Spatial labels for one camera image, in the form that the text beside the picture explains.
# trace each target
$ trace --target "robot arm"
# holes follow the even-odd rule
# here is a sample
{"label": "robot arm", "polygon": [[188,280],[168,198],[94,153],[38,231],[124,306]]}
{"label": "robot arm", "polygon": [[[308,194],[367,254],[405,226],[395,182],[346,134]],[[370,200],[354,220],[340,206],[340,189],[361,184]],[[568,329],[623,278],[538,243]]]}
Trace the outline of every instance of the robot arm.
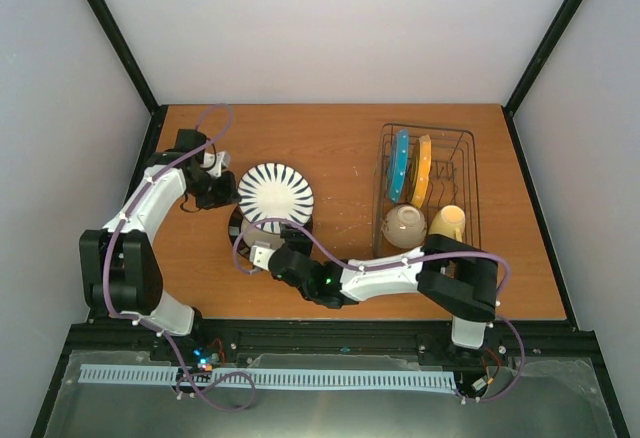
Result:
{"label": "robot arm", "polygon": [[[217,208],[239,201],[235,177],[226,170],[231,158],[227,152],[215,155],[202,152],[171,168],[155,180],[157,173],[177,157],[201,146],[206,136],[194,130],[180,130],[175,147],[154,154],[144,172],[141,184],[122,210],[100,230],[87,230],[80,238],[80,262],[85,301],[91,308],[104,308],[102,273],[106,249],[123,218],[127,218],[115,243],[109,269],[111,301],[122,314],[144,319],[173,335],[192,332],[200,313],[183,305],[163,289],[162,274],[151,243],[171,206],[184,196],[192,195],[200,209]],[[133,211],[135,197],[143,186],[149,190]]]}
{"label": "robot arm", "polygon": [[[438,260],[439,253],[480,251],[456,240],[430,235],[422,247],[375,260],[349,260],[347,269],[325,264],[285,245],[272,250],[256,243],[250,259],[302,296],[329,308],[356,304],[376,296],[421,293],[454,315],[451,339],[457,346],[478,349],[486,323],[495,319],[498,266],[479,258]],[[429,255],[430,260],[419,259]]]}

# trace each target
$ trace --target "dish rack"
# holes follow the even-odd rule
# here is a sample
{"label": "dish rack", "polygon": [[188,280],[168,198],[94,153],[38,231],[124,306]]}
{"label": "dish rack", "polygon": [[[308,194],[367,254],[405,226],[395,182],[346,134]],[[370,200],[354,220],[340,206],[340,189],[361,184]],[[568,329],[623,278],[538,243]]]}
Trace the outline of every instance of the dish rack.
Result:
{"label": "dish rack", "polygon": [[398,203],[386,197],[387,169],[391,154],[391,143],[395,134],[406,129],[409,132],[409,156],[418,138],[431,137],[431,170],[427,199],[422,205],[427,225],[438,211],[446,205],[462,208],[466,215],[463,241],[482,248],[480,239],[480,203],[478,199],[478,170],[473,134],[467,130],[439,128],[403,123],[388,123],[382,127],[378,163],[373,191],[373,256],[380,258],[402,253],[391,245],[382,234],[382,223],[394,207],[408,203],[407,182]]}

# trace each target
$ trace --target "orange wooden surface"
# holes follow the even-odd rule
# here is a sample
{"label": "orange wooden surface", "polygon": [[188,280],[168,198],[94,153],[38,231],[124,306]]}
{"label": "orange wooden surface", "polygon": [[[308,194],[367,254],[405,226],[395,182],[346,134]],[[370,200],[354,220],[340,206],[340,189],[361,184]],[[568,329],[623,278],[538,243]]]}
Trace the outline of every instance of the orange wooden surface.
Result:
{"label": "orange wooden surface", "polygon": [[[178,128],[194,126],[205,106],[171,106],[158,150]],[[500,312],[515,319],[564,319],[551,268],[498,105],[240,105],[217,144],[231,153],[239,181],[258,163],[292,166],[313,188],[314,235],[342,258],[371,258],[374,171],[380,129],[391,121],[461,128],[475,135],[482,247],[513,268]],[[215,135],[219,110],[201,130]],[[227,236],[233,207],[195,214],[176,204],[154,250],[165,288],[205,317],[292,319],[437,319],[449,315],[419,295],[373,298],[341,310],[304,301],[266,273],[247,276],[231,260]],[[242,260],[247,267],[249,263]]]}

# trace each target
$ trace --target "striped plate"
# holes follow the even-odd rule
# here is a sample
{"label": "striped plate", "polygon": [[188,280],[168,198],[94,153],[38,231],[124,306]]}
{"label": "striped plate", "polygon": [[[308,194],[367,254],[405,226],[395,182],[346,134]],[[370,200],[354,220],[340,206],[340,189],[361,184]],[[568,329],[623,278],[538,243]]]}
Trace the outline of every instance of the striped plate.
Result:
{"label": "striped plate", "polygon": [[[313,192],[307,180],[293,168],[263,163],[245,173],[238,185],[240,210],[253,223],[265,218],[285,218],[304,225],[313,212]],[[279,223],[259,228],[280,233]]]}

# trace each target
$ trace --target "yellow plate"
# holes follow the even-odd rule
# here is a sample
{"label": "yellow plate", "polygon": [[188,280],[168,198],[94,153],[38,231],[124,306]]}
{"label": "yellow plate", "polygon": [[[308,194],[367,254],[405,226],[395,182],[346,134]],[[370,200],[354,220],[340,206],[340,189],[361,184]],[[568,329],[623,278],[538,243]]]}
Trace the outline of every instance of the yellow plate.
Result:
{"label": "yellow plate", "polygon": [[424,135],[413,145],[411,161],[409,162],[409,203],[416,208],[422,208],[427,198],[429,187],[429,171],[431,170],[431,138]]}

